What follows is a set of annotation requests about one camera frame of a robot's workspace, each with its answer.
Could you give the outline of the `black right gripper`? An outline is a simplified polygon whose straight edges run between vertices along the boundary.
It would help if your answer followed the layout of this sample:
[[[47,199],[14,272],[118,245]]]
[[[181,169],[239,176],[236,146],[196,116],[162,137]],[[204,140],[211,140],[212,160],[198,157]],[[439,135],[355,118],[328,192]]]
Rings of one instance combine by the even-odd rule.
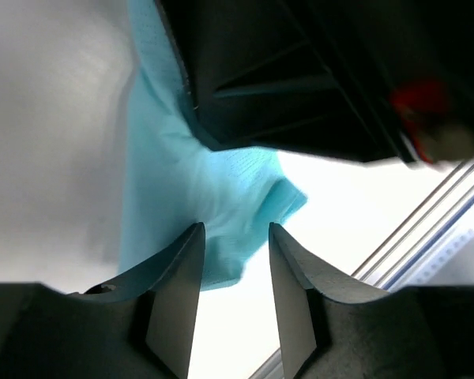
[[[474,157],[474,1],[333,1],[414,161]]]

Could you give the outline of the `light blue paper napkin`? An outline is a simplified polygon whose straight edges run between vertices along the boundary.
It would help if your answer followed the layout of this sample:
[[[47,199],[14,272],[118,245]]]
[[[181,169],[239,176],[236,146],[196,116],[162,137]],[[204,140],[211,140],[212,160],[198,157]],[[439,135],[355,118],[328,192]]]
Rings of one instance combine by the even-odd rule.
[[[276,152],[211,152],[191,134],[194,113],[160,14],[128,4],[138,70],[127,104],[126,180],[118,269],[140,264],[191,224],[205,225],[204,291],[237,284],[246,263],[307,197]]]

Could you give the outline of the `aluminium front rail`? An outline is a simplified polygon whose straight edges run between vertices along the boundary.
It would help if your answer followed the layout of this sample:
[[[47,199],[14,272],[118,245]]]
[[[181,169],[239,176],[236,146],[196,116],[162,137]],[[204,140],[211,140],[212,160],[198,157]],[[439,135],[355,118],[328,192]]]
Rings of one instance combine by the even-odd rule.
[[[474,286],[474,161],[460,163],[352,273],[387,292]],[[287,378],[281,349],[257,378]]]

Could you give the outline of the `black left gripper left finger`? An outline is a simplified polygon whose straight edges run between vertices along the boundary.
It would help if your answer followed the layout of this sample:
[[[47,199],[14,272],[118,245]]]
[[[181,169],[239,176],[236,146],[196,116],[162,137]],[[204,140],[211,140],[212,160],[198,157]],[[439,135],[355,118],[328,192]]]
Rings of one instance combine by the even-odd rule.
[[[85,293],[0,283],[0,378],[185,378],[205,228]]]

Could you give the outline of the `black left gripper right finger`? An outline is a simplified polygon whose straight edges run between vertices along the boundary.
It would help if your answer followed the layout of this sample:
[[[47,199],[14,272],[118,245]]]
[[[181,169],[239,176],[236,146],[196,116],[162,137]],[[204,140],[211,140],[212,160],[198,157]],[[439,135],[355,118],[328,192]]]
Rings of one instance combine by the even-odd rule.
[[[387,292],[269,226],[287,378],[474,378],[474,286]]]

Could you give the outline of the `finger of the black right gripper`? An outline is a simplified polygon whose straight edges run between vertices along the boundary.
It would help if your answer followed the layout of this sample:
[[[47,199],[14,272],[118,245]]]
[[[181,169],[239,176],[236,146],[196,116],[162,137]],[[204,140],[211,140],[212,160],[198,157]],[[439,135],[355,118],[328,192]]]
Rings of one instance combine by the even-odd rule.
[[[406,159],[388,88],[338,1],[158,1],[213,151]]]

